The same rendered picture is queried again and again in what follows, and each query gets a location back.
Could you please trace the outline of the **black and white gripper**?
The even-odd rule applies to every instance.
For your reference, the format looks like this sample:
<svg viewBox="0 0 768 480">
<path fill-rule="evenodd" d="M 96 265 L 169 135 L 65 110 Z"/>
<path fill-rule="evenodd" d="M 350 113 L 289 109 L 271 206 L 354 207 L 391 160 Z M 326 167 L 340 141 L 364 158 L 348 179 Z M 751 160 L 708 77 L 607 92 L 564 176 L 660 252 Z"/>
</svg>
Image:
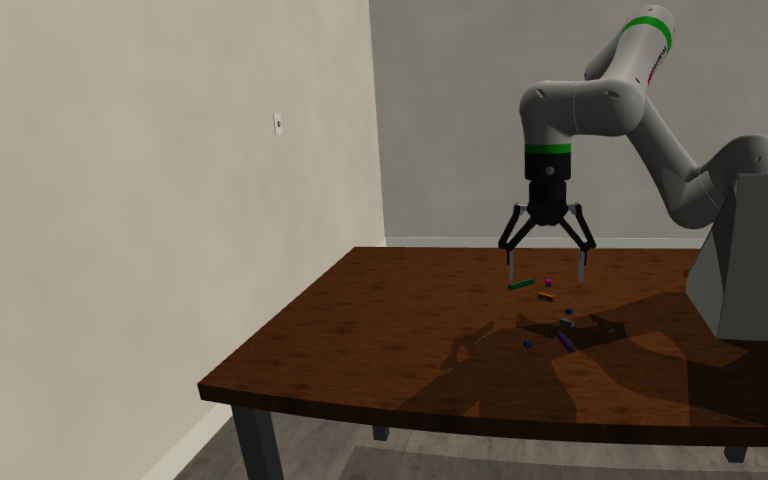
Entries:
<svg viewBox="0 0 768 480">
<path fill-rule="evenodd" d="M 553 201 L 553 202 L 543 202 Z M 538 184 L 529 183 L 529 205 L 514 204 L 513 215 L 511 216 L 499 242 L 498 247 L 507 251 L 507 265 L 509 265 L 509 281 L 513 281 L 513 249 L 524 238 L 524 236 L 537 224 L 540 226 L 555 226 L 558 223 L 566 230 L 571 238 L 576 242 L 579 248 L 578 257 L 578 280 L 583 282 L 584 265 L 586 265 L 587 251 L 596 247 L 596 243 L 582 215 L 582 206 L 576 202 L 567 205 L 566 203 L 566 183 L 557 184 Z M 571 211 L 576 216 L 581 229 L 588 242 L 580 240 L 576 232 L 563 218 L 566 213 Z M 519 215 L 527 211 L 530 217 L 517 234 L 507 243 L 507 240 L 518 221 Z M 530 222 L 530 220 L 532 221 Z"/>
</svg>

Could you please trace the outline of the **green rod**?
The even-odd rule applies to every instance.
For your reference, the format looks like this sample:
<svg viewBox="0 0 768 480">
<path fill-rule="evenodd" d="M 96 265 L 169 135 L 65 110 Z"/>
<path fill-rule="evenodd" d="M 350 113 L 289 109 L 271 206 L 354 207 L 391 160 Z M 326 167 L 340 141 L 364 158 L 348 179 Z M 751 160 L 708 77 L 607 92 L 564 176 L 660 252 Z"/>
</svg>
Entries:
<svg viewBox="0 0 768 480">
<path fill-rule="evenodd" d="M 512 284 L 508 285 L 508 289 L 515 289 L 515 288 L 518 288 L 518 287 L 521 287 L 521 286 L 524 286 L 524 285 L 528 285 L 528 284 L 534 283 L 534 281 L 535 281 L 534 278 L 529 278 L 529 279 L 522 280 L 522 281 L 519 281 L 519 282 L 516 282 L 516 283 L 512 283 Z"/>
</svg>

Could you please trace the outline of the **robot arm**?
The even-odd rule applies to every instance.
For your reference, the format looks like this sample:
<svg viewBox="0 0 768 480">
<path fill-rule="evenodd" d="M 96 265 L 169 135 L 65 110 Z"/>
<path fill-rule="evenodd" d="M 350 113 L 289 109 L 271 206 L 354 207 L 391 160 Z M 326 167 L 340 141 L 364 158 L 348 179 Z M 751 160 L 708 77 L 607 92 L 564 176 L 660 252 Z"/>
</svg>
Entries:
<svg viewBox="0 0 768 480">
<path fill-rule="evenodd" d="M 569 180 L 573 135 L 626 134 L 671 219 L 683 228 L 700 229 L 715 221 L 738 173 L 768 174 L 767 136 L 737 137 L 697 166 L 660 117 L 646 94 L 675 35 L 676 22 L 667 9 L 643 6 L 590 60 L 585 81 L 541 81 L 529 87 L 519 105 L 525 178 L 538 184 Z"/>
</svg>

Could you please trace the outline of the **purple rod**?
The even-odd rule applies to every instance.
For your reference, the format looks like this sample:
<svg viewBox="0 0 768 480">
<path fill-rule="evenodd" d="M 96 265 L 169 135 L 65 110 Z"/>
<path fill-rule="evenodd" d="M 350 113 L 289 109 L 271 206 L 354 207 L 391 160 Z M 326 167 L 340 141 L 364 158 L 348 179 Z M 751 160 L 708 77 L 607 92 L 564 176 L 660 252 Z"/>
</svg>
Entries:
<svg viewBox="0 0 768 480">
<path fill-rule="evenodd" d="M 568 340 L 568 338 L 565 336 L 563 332 L 557 332 L 557 337 L 567 351 L 573 351 L 573 345 L 571 344 L 571 342 Z"/>
</svg>

